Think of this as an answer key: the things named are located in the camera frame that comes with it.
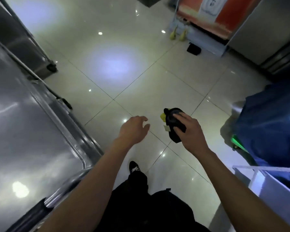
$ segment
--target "white tag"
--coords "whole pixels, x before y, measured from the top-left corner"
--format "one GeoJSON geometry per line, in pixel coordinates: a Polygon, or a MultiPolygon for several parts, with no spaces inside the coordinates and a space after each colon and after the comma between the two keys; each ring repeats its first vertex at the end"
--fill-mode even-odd
{"type": "Polygon", "coordinates": [[[168,126],[168,125],[163,125],[163,126],[164,126],[164,129],[166,130],[166,132],[170,132],[171,131],[170,126],[168,126]]]}

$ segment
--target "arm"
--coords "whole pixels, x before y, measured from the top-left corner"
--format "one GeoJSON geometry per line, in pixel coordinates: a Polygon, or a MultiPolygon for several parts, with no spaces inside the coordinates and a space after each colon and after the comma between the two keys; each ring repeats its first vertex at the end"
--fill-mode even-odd
{"type": "Polygon", "coordinates": [[[111,197],[119,168],[131,147],[144,139],[146,117],[132,117],[98,163],[43,224],[40,232],[92,232],[99,224],[111,197]]]}
{"type": "Polygon", "coordinates": [[[174,130],[184,147],[202,164],[235,230],[290,232],[290,226],[237,179],[209,149],[198,121],[185,113],[181,115],[174,117],[186,126],[186,132],[177,127],[174,130]]]}

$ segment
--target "forearm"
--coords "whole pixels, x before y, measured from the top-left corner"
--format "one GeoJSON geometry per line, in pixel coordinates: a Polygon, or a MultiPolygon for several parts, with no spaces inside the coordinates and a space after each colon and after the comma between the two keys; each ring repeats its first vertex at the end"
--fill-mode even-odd
{"type": "Polygon", "coordinates": [[[290,226],[246,187],[210,150],[195,153],[237,232],[290,231],[290,226]]]}
{"type": "Polygon", "coordinates": [[[130,144],[116,139],[77,188],[52,212],[41,232],[92,232],[102,218],[130,148],[130,144]]]}

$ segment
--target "black shoe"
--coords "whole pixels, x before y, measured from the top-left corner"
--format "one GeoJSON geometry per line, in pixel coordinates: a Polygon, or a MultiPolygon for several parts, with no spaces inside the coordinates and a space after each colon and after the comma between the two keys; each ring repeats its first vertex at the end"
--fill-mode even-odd
{"type": "Polygon", "coordinates": [[[129,164],[129,171],[130,171],[130,174],[133,173],[134,171],[141,171],[138,164],[135,163],[134,161],[131,161],[130,164],[129,164]]]}

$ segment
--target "blue cloth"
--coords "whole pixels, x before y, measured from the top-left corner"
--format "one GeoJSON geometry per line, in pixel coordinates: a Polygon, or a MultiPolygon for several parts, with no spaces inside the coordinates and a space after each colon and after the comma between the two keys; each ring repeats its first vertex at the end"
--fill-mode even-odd
{"type": "MultiPolygon", "coordinates": [[[[234,133],[259,166],[290,167],[290,80],[247,97],[234,133]]],[[[269,173],[290,183],[290,173],[269,173]]]]}

